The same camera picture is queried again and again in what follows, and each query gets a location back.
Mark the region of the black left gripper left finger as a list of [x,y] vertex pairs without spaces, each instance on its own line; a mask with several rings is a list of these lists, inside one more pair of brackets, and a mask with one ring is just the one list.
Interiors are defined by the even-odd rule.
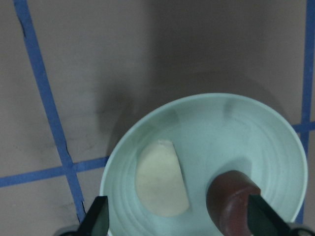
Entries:
[[107,196],[94,199],[83,222],[78,228],[79,236],[106,236],[109,230],[109,205]]

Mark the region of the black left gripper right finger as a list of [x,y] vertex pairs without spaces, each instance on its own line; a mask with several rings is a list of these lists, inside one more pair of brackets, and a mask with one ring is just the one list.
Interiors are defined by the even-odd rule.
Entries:
[[260,195],[249,195],[247,224],[253,236],[288,236],[290,227]]

